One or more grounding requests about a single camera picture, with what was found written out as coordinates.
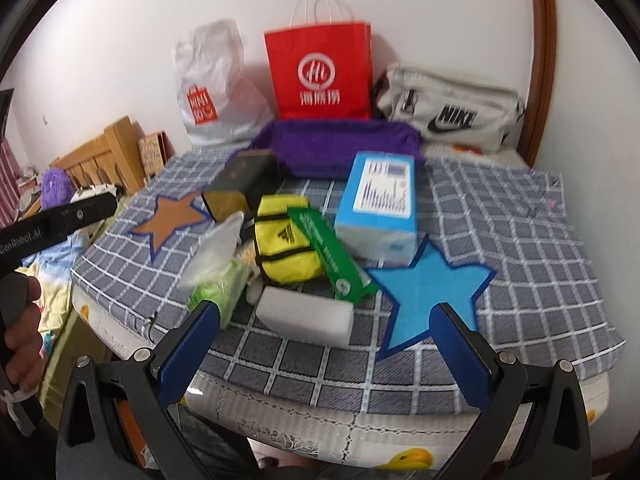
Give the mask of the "person's left hand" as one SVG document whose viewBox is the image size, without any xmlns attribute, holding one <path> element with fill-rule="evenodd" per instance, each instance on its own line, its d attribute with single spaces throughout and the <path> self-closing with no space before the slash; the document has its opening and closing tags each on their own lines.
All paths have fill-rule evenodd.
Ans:
<svg viewBox="0 0 640 480">
<path fill-rule="evenodd" d="M 12 384 L 19 385 L 26 393 L 38 387 L 44 370 L 40 356 L 42 338 L 38 330 L 41 313 L 36 305 L 40 296 L 40 284 L 30 276 L 25 310 L 4 336 L 6 346 L 13 352 L 12 359 L 6 364 L 6 376 Z"/>
</svg>

